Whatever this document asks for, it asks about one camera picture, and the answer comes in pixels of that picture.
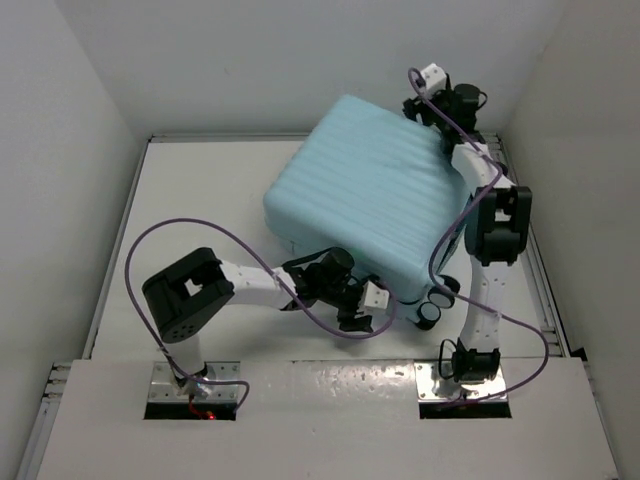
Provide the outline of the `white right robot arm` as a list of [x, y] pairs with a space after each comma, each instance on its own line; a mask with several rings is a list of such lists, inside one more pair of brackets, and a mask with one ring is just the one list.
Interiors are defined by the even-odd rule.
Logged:
[[410, 83], [417, 97], [404, 102], [405, 116], [439, 130], [443, 153], [470, 194], [463, 217], [444, 234], [449, 237], [464, 228], [472, 267], [468, 310], [448, 377], [483, 382], [498, 372], [506, 280], [527, 246], [532, 192], [507, 177], [475, 129], [476, 113], [486, 102], [484, 92], [470, 84], [453, 87], [448, 77], [435, 82], [411, 77]]

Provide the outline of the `light blue suitcase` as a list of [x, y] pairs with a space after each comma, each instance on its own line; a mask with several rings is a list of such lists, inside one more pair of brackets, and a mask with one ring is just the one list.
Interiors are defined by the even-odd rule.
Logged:
[[451, 304], [429, 299], [429, 275], [457, 247], [437, 242], [468, 197], [436, 131], [344, 95], [269, 187], [263, 208], [266, 226], [293, 255], [344, 248], [358, 276], [391, 287], [399, 316], [430, 330]]

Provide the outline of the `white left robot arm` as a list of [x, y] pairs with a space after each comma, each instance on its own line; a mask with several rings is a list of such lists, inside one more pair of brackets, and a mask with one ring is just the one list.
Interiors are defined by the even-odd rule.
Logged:
[[147, 279], [142, 292], [177, 364], [175, 382], [184, 387], [189, 375], [207, 375], [198, 333], [225, 306], [296, 311], [322, 302], [337, 309], [341, 332], [371, 333], [372, 313], [386, 309], [389, 296], [373, 280], [353, 277], [354, 266], [349, 252], [332, 247], [268, 273], [221, 260], [202, 247]]

